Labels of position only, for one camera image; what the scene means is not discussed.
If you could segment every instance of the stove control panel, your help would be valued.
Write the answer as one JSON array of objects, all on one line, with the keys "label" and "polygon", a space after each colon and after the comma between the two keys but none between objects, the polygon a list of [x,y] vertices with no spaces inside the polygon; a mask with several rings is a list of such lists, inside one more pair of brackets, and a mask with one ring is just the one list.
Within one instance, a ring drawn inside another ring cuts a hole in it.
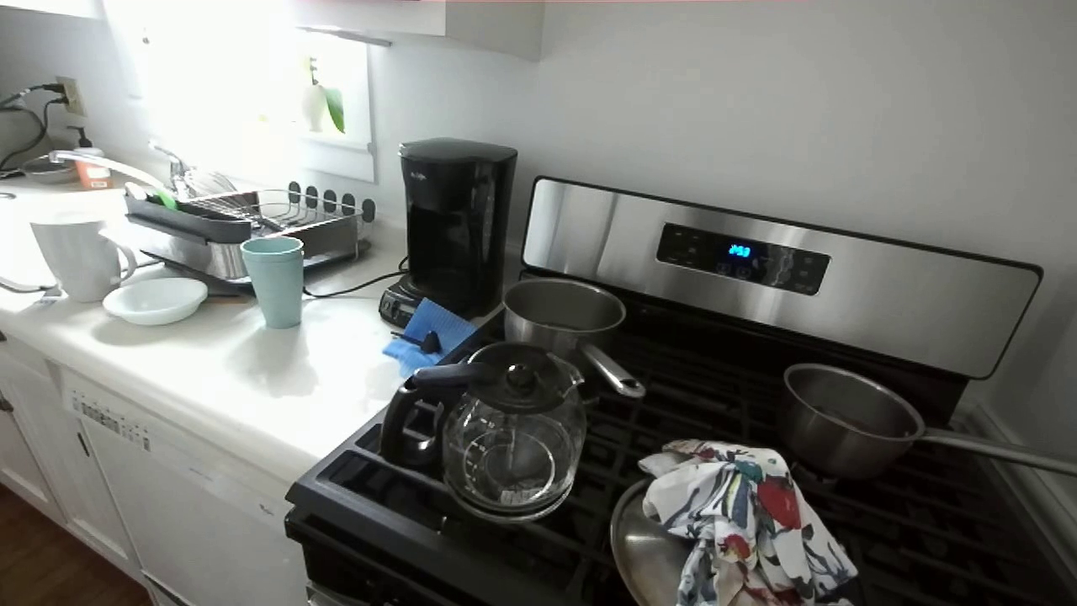
[{"label": "stove control panel", "polygon": [[666,222],[658,260],[814,297],[832,256]]}]

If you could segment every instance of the stainless steel stove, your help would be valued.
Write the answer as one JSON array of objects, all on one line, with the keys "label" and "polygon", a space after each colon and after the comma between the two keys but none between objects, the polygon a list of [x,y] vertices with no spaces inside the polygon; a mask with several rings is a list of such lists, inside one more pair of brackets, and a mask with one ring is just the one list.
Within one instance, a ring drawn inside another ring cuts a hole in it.
[{"label": "stainless steel stove", "polygon": [[[527,526],[470,517],[433,469],[376,454],[379,416],[356,426],[288,490],[286,531],[319,603],[628,603],[606,531],[643,454],[673,438],[780,452],[780,370],[796,359],[872,372],[944,425],[969,378],[997,366],[1039,282],[1023,264],[556,178],[536,182],[523,267],[625,300],[612,356],[646,384],[646,401],[584,388],[573,497]],[[496,317],[455,359],[486,340]],[[1065,596],[971,454],[915,443],[872,480],[832,480],[796,461],[793,479],[860,569],[842,588],[850,603]]]}]

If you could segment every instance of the black coffee maker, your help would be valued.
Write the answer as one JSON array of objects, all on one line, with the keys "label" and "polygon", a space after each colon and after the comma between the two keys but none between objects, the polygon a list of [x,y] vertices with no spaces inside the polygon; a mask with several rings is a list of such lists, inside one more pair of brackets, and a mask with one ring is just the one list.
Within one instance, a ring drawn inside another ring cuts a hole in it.
[{"label": "black coffee maker", "polygon": [[429,297],[456,317],[496,306],[516,149],[484,140],[407,140],[407,270],[379,297],[379,317],[404,328]]}]

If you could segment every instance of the blue cup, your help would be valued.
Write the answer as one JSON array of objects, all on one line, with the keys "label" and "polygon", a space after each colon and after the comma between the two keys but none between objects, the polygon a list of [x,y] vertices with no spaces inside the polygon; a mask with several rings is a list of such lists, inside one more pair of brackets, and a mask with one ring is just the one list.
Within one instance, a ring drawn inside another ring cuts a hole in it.
[{"label": "blue cup", "polygon": [[264,328],[298,328],[303,320],[303,239],[269,237],[240,247]]}]

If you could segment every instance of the white bowl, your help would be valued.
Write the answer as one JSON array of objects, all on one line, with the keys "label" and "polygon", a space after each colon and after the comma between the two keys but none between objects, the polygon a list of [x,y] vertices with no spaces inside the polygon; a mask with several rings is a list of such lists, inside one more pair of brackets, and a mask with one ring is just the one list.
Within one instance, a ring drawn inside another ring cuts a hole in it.
[{"label": "white bowl", "polygon": [[123,323],[178,323],[192,317],[205,300],[205,282],[197,280],[139,280],[109,291],[104,310]]}]

